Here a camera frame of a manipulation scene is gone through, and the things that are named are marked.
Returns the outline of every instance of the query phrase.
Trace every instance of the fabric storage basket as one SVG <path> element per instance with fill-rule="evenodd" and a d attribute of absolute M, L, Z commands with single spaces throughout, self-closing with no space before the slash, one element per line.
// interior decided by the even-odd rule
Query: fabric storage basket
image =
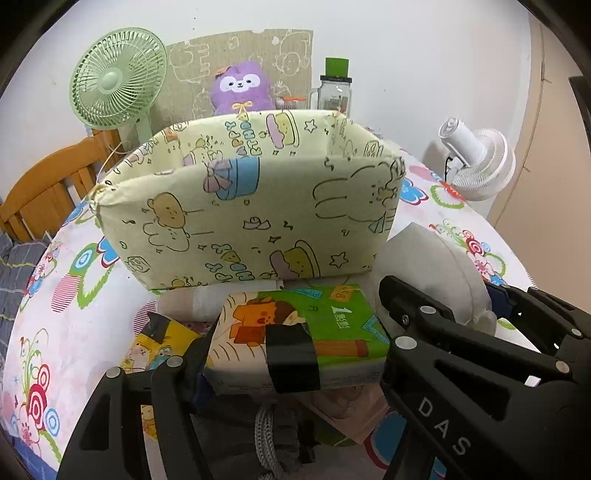
<path fill-rule="evenodd" d="M 337 112 L 236 110 L 157 133 L 90 193 L 125 265 L 150 289 L 369 271 L 399 151 Z"/>

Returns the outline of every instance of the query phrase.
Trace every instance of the black tape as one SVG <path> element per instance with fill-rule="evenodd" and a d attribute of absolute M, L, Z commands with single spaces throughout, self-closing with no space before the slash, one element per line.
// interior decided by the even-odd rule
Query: black tape
<path fill-rule="evenodd" d="M 142 333 L 146 337 L 150 337 L 154 342 L 162 345 L 166 336 L 166 330 L 168 330 L 168 325 L 170 324 L 170 319 L 154 312 L 148 312 L 148 317 L 150 321 L 146 323 L 142 329 Z"/>
<path fill-rule="evenodd" d="M 320 389 L 320 373 L 306 323 L 267 325 L 267 367 L 277 393 Z"/>

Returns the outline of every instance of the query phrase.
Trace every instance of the green lid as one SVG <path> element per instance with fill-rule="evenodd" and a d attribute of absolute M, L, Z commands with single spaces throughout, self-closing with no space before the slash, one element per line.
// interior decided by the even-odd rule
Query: green lid
<path fill-rule="evenodd" d="M 349 59 L 333 59 L 330 57 L 326 57 L 324 69 L 326 70 L 326 76 L 348 77 Z"/>

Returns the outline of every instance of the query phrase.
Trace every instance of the gray rope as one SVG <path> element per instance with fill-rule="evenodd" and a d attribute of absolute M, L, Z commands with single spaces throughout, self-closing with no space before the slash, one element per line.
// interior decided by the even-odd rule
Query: gray rope
<path fill-rule="evenodd" d="M 276 480 L 283 476 L 283 469 L 273 444 L 273 405 L 263 403 L 255 418 L 255 449 L 256 456 L 265 470 L 259 480 Z"/>

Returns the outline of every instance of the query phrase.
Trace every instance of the white wall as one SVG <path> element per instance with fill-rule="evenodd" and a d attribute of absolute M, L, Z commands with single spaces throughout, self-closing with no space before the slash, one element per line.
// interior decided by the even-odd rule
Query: white wall
<path fill-rule="evenodd" d="M 513 145 L 521 130 L 531 43 L 517 0 L 80 0 L 0 98 L 0 196 L 45 155 L 85 136 L 70 110 L 70 74 L 93 41 L 130 25 L 165 44 L 247 28 L 310 28 L 313 81 L 325 57 L 349 58 L 353 119 L 439 171 L 437 130 L 449 115 L 499 129 Z"/>

